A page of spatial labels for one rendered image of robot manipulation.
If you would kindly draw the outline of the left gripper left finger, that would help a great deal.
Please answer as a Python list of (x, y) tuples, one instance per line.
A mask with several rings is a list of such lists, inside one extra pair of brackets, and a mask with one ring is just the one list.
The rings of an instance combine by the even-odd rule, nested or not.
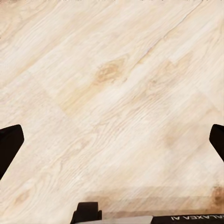
[(20, 124), (0, 129), (0, 180), (24, 143)]

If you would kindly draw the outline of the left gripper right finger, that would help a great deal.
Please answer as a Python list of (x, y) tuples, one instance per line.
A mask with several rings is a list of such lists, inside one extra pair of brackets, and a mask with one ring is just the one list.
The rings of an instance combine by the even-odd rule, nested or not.
[(224, 126), (214, 124), (210, 132), (209, 140), (224, 162)]

